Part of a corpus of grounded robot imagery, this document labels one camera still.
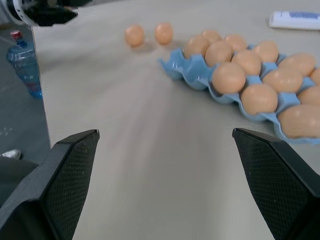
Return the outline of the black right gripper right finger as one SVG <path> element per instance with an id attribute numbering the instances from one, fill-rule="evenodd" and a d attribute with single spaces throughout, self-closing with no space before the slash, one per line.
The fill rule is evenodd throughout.
<path id="1" fill-rule="evenodd" d="M 234 128 L 232 137 L 254 201 L 276 240 L 320 238 L 320 176 L 291 146 Z"/>

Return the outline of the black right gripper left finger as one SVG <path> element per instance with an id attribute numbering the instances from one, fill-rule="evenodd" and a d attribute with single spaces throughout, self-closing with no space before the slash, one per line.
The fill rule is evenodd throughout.
<path id="1" fill-rule="evenodd" d="M 91 180 L 99 131 L 58 141 L 41 164 L 0 160 L 0 237 L 70 240 Z"/>

